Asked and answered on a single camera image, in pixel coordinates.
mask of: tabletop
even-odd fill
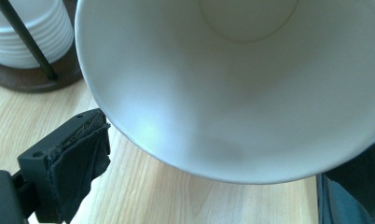
[[[0,87],[0,169],[75,114],[98,107],[83,80],[47,93]],[[177,170],[152,158],[115,127],[111,164],[91,184],[72,223],[318,223],[315,178],[237,185]],[[30,223],[37,223],[35,216]]]

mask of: stacked cup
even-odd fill
[[[74,30],[63,0],[9,0],[50,63],[60,59],[74,42]],[[0,11],[0,64],[39,67],[32,53]]]

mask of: wooden table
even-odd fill
[[[75,114],[97,107],[84,81],[50,93],[0,87],[0,169]],[[73,223],[318,223],[315,179],[263,186],[216,182],[174,169],[114,127],[111,164],[92,183]],[[30,223],[36,223],[31,216]]]

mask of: black rod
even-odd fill
[[[10,25],[27,46],[28,50],[34,55],[36,61],[48,75],[48,79],[57,79],[57,74],[54,72],[49,61],[46,59],[42,50],[37,46],[27,27],[25,27],[16,10],[8,0],[0,0],[0,10],[9,21]]]

